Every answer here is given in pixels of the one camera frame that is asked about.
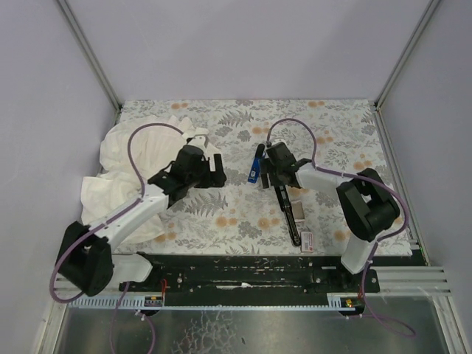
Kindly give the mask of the blue stapler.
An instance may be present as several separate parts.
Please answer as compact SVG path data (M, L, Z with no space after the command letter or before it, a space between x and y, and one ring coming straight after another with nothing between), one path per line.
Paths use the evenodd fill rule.
M260 162L265 157L266 146L264 144L259 144L257 146L253 162L251 164L251 169L249 171L248 183L255 184L260 175Z

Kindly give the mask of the black stapler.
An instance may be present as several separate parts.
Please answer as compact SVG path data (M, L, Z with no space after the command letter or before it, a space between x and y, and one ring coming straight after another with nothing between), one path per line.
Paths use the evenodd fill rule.
M278 186L274 188L277 200L280 205L280 209L285 216L285 221L288 227L288 233L291 238L292 245L294 247L300 247L301 246L301 237L299 236L298 229L296 227L296 221L294 218L292 206L291 206L291 201L288 196L288 192L285 188L285 186Z

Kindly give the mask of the metal staple strip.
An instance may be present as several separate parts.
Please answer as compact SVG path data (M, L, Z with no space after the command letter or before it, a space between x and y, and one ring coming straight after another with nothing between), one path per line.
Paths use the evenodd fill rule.
M303 204L301 201L292 201L291 202L292 213L296 223L303 222L305 220L305 213L303 209Z

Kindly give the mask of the red white staple box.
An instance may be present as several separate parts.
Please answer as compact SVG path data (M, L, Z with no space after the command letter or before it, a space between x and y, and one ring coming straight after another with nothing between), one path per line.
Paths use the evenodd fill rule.
M301 252L314 253L314 237L312 232L301 232Z

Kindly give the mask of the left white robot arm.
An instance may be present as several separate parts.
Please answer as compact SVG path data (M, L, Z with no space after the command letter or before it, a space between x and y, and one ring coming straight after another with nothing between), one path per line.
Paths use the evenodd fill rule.
M116 255L127 237L152 217L180 201L192 188L221 188L226 182L222 156L185 145L174 161L142 185L140 194L90 224L71 223L58 252L55 276L81 294L96 296L110 282L144 282L153 270L143 255Z

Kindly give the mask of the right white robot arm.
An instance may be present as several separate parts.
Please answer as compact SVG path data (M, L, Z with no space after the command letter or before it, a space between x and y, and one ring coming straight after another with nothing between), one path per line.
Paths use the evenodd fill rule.
M301 246L302 241L287 188L315 190L339 200L353 234L341 256L341 264L351 274L364 270L373 257L378 235L400 216L400 200L373 169L356 175L328 170L310 159L297 160L284 142L258 145L254 158L259 162L263 188L275 190L294 246Z

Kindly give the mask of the floral tablecloth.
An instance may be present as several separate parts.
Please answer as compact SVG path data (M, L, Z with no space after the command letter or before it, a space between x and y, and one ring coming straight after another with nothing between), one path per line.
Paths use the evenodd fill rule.
M272 189L248 183L257 146L283 139L296 158L314 157L323 167L357 173L376 170L392 183L366 100L129 100L120 122L154 115L189 117L209 130L209 149L220 153L227 180L217 189L193 189L187 197L140 226L119 247L122 253L298 254ZM131 144L128 159L139 180Z

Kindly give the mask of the white cloth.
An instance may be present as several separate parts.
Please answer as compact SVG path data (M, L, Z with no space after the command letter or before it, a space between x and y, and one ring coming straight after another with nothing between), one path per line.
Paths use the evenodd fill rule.
M141 186L128 159L128 140L138 127L156 122L167 123L178 130L154 125L142 129L133 138L131 155L140 176L145 180L174 160L188 137L196 134L209 136L208 129L194 126L189 117L179 119L171 116L162 119L150 115L115 125L100 145L103 171L96 177L83 178L80 192L82 223L95 222L137 197Z

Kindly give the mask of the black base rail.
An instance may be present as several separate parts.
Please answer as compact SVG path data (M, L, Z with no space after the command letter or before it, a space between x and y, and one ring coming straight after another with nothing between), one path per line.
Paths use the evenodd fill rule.
M339 257L321 256L198 256L146 255L153 270L144 282L132 282L130 292L154 295L187 294L218 289L254 289L357 297L361 290L380 291L374 270L352 275Z

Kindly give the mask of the left aluminium frame post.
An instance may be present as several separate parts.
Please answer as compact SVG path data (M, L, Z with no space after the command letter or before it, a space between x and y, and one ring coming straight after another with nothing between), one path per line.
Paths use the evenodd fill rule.
M96 56L77 16L74 14L72 6L67 0L55 0L58 9L63 16L67 26L69 27L74 39L77 42L80 51L83 53L96 81L103 90L103 93L107 97L109 103L116 112L121 111L122 103L118 98L114 88L111 85L110 80L100 64L98 57Z

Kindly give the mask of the aluminium frame post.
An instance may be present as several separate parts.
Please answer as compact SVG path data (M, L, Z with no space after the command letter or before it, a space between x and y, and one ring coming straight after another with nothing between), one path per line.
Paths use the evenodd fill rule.
M409 58L412 56L413 51L419 44L423 33L428 28L430 22L432 21L432 18L434 17L436 11L438 10L442 2L442 0L431 0L428 2L414 30L409 36L409 39L406 42L406 45L404 46L400 57L396 61L393 70L391 71L387 81L383 85L381 92L379 93L377 98L372 101L372 106L375 108L376 111L380 111L382 105L386 102L386 99L388 98L389 93L392 90L394 84L398 80L398 77L400 76L404 66L407 64Z
M74 14L72 6L67 0L55 0L58 9L63 16L67 26L69 27L74 39L77 42L80 51L83 53L96 81L103 90L103 93L107 97L109 103L116 112L121 111L122 103L118 98L114 88L111 85L110 80L100 64L98 57L96 56L77 16Z

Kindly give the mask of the right aluminium frame post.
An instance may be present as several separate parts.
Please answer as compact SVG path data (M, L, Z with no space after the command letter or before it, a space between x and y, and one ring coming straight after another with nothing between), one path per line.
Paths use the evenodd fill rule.
M386 99L388 98L389 93L392 90L394 84L398 80L398 77L400 76L404 66L407 64L409 58L412 56L413 51L419 44L423 33L428 28L430 22L432 21L432 18L434 17L436 11L438 10L442 2L442 0L431 0L428 2L414 30L409 36L409 39L406 42L406 45L404 46L400 57L396 61L393 70L391 71L387 81L383 85L381 92L379 93L377 98L372 101L372 106L375 108L376 111L380 111L382 105L386 102Z

